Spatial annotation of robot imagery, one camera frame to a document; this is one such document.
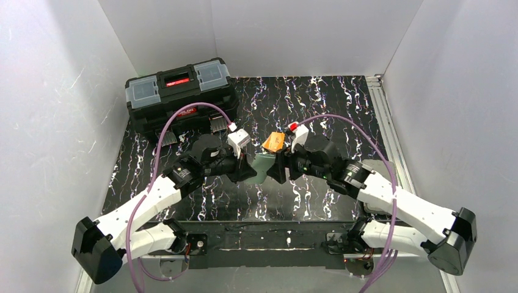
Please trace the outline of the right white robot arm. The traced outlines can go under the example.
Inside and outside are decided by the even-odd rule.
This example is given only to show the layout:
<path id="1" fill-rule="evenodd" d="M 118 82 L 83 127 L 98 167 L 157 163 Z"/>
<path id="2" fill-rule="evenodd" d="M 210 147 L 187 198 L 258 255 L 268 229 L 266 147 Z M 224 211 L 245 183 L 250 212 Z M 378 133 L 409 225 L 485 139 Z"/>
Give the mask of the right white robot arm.
<path id="1" fill-rule="evenodd" d="M 327 137 L 311 136 L 304 145 L 275 154 L 266 172 L 278 183 L 302 175 L 325 179 L 334 191 L 368 203 L 404 222 L 391 227 L 374 219 L 359 219 L 341 236 L 324 242 L 334 254 L 383 248 L 426 257 L 450 275 L 462 275 L 477 240 L 476 215 L 467 208 L 454 211 L 432 204 L 393 184 L 373 168 L 345 159 Z"/>

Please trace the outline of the mint green card holder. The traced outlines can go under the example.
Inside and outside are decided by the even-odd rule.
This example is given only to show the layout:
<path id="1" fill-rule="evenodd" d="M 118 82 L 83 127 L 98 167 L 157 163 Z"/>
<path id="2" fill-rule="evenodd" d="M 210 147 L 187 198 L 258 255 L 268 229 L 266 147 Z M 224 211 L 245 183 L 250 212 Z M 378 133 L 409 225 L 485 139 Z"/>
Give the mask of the mint green card holder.
<path id="1" fill-rule="evenodd" d="M 267 171 L 274 165 L 275 155 L 257 153 L 250 164 L 250 166 L 256 171 L 256 175 L 245 180 L 247 184 L 262 184 L 265 182 Z"/>

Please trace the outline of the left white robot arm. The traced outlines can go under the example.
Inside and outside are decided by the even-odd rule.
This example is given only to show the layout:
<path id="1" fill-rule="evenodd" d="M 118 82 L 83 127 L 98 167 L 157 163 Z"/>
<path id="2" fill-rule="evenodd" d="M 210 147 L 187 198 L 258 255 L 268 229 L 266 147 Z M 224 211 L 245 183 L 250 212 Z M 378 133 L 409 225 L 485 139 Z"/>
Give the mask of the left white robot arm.
<path id="1" fill-rule="evenodd" d="M 149 229 L 142 226 L 201 188 L 207 177 L 224 175 L 238 183 L 256 176 L 244 152 L 249 142 L 250 135 L 243 129 L 230 133 L 226 142 L 212 134 L 199 136 L 189 151 L 157 176 L 150 190 L 95 220 L 81 219 L 75 226 L 72 256 L 95 284 L 102 284 L 143 255 L 159 250 L 183 252 L 188 244 L 186 233 L 174 228 L 172 221 Z"/>

